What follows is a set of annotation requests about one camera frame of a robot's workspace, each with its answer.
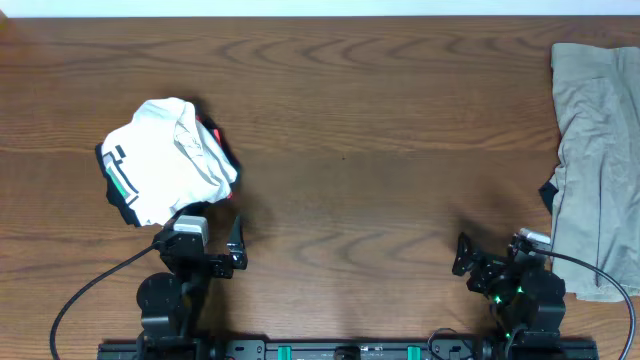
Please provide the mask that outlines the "grey-green shorts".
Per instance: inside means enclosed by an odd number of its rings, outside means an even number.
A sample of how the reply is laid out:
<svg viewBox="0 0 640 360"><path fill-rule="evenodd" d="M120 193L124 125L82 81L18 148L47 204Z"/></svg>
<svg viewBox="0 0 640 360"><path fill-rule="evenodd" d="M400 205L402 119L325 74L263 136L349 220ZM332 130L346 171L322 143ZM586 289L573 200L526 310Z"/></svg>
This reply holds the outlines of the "grey-green shorts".
<svg viewBox="0 0 640 360"><path fill-rule="evenodd" d="M550 179L555 252L639 293L639 50L557 43L552 95L561 140Z"/></svg>

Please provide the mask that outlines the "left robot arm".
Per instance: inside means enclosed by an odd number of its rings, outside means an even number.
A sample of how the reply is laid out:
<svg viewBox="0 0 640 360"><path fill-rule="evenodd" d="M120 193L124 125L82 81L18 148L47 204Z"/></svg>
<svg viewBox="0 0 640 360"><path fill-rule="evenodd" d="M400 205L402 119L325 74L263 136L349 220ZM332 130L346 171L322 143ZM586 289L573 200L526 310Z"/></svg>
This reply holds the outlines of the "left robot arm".
<svg viewBox="0 0 640 360"><path fill-rule="evenodd" d="M168 270L146 278L136 294L142 355L209 357L211 341L196 330L209 284L213 278L230 279L236 270L246 269L248 258L239 218L232 225L226 253L207 253L208 240L207 219L192 215L171 220L154 237L152 247Z"/></svg>

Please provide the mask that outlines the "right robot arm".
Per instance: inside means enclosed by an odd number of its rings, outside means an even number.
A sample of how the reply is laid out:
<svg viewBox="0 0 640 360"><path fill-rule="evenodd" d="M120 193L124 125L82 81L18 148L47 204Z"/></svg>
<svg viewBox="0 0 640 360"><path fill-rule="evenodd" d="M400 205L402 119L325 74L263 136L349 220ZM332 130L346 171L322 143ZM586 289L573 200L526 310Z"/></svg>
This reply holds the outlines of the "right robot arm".
<svg viewBox="0 0 640 360"><path fill-rule="evenodd" d="M551 240L521 229L504 256L483 251L465 233L458 236L452 273L468 275L467 288L491 303L504 350L517 346L555 346L566 313L565 282L546 269Z"/></svg>

